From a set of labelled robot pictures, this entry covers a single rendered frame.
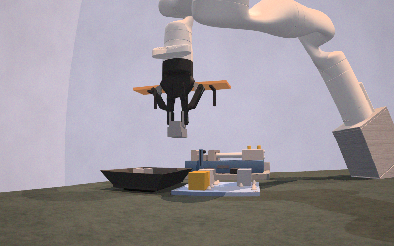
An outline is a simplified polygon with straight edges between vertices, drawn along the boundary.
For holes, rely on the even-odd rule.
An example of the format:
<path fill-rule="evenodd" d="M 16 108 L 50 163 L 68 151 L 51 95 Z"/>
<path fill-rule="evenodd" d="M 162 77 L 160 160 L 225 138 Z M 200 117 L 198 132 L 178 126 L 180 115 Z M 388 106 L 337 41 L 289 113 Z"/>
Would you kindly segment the orange block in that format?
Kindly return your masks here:
<path fill-rule="evenodd" d="M 188 190 L 203 190 L 210 186 L 210 171 L 188 172 Z"/>

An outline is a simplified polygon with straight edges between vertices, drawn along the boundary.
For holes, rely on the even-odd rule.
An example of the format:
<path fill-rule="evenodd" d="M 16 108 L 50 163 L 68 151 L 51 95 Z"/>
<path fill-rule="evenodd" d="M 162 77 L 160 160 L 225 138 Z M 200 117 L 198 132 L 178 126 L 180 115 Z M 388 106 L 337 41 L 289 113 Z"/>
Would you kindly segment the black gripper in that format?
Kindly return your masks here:
<path fill-rule="evenodd" d="M 188 104 L 188 94 L 193 87 L 195 93 Z M 167 94 L 166 105 L 161 97 L 162 89 Z M 198 84 L 193 79 L 193 62 L 184 58 L 165 60 L 162 63 L 162 81 L 156 88 L 151 88 L 152 95 L 159 108 L 167 112 L 167 125 L 169 125 L 170 121 L 174 121 L 175 99 L 180 97 L 183 128 L 186 128 L 186 125 L 189 123 L 188 112 L 196 108 L 204 90 L 203 84 Z"/>

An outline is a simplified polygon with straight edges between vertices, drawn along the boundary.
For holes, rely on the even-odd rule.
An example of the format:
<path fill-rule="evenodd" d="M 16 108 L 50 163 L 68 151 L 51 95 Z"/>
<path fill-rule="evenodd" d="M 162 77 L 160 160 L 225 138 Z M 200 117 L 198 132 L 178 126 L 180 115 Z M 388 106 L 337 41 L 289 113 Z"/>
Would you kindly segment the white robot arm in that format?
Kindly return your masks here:
<path fill-rule="evenodd" d="M 164 47 L 152 58 L 184 58 L 193 62 L 193 21 L 211 27 L 254 30 L 283 38 L 298 38 L 320 72 L 345 126 L 374 113 L 362 82 L 358 82 L 342 51 L 324 52 L 335 27 L 327 15 L 294 0 L 262 0 L 249 9 L 250 0 L 159 0 L 163 16 L 182 18 L 165 26 Z M 191 10 L 192 6 L 192 10 Z"/>

